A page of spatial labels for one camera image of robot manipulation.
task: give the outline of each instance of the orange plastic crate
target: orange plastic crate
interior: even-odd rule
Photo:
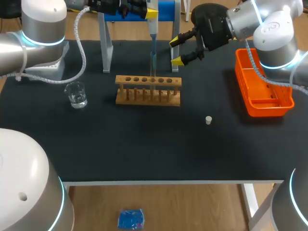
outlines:
[[[256,49],[251,49],[251,53],[259,72],[264,75]],[[283,116],[294,107],[292,88],[275,86],[263,81],[255,73],[246,49],[236,51],[235,72],[250,116]]]

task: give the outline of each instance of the cable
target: cable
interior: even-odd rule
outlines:
[[[83,9],[82,11],[80,11],[79,14],[77,15],[76,19],[75,19],[75,22],[74,22],[74,34],[75,34],[76,42],[77,42],[77,45],[79,47],[79,50],[80,50],[80,53],[81,53],[81,58],[82,58],[82,67],[81,67],[81,70],[79,71],[79,73],[77,75],[75,75],[72,78],[69,78],[69,79],[66,79],[66,80],[60,80],[60,81],[51,80],[51,79],[48,79],[48,78],[43,78],[43,77],[40,77],[40,76],[35,76],[35,75],[27,74],[27,73],[21,73],[20,75],[19,75],[19,73],[10,73],[10,74],[7,74],[7,75],[3,75],[0,78],[22,76],[22,77],[29,77],[29,78],[32,78],[32,79],[35,79],[35,80],[39,80],[39,81],[43,81],[43,82],[51,83],[51,84],[65,84],[65,83],[69,83],[69,82],[72,82],[72,81],[75,81],[76,79],[78,79],[84,73],[84,71],[86,69],[86,65],[87,65],[86,54],[83,50],[83,47],[82,47],[82,44],[81,44],[81,41],[80,41],[80,38],[79,38],[79,34],[78,34],[78,24],[79,24],[79,21],[80,21],[82,15],[84,15],[86,12],[89,12],[89,11],[90,11],[90,7],[87,7],[85,9]]]
[[[302,57],[302,60],[308,55],[308,51],[303,55]],[[298,62],[295,67],[293,68],[292,72],[291,72],[291,75],[290,75],[290,85],[293,85],[293,76],[294,76],[294,73],[297,69],[297,67],[300,65],[300,62]]]
[[[267,78],[265,78],[258,70],[256,64],[255,64],[255,61],[254,61],[254,58],[252,56],[252,53],[250,51],[250,47],[249,47],[249,44],[248,44],[248,41],[245,39],[245,46],[246,46],[246,49],[247,49],[247,52],[248,52],[248,56],[249,56],[249,59],[250,59],[250,62],[251,62],[251,65],[252,67],[254,68],[255,70],[255,73],[265,82],[269,83],[269,84],[272,84],[272,85],[278,85],[278,86],[281,86],[281,87],[291,87],[295,90],[299,90],[303,93],[305,93],[306,95],[308,95],[308,90],[306,90],[305,88],[302,88],[298,85],[294,85],[294,84],[289,84],[289,83],[280,83],[280,82],[274,82],[274,81],[271,81]]]

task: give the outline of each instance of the black tabletop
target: black tabletop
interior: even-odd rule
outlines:
[[[242,43],[171,73],[168,42],[158,42],[157,76],[182,77],[180,108],[115,104],[116,75],[149,75],[150,42],[114,42],[110,74],[100,43],[83,45],[83,110],[70,107],[64,85],[11,78],[0,97],[0,127],[34,138],[63,181],[283,180],[307,162],[308,97],[294,92],[295,108],[283,118],[251,118],[234,72]],[[187,42],[180,52],[194,48]],[[74,41],[65,62],[65,78],[81,67]]]

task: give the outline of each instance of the glass beaker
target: glass beaker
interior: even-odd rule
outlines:
[[[83,83],[69,83],[66,85],[64,92],[68,95],[72,107],[80,109],[87,105],[88,100],[85,92],[85,85]]]

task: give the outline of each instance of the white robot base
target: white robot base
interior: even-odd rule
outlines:
[[[0,231],[71,231],[74,209],[42,147],[0,128]]]

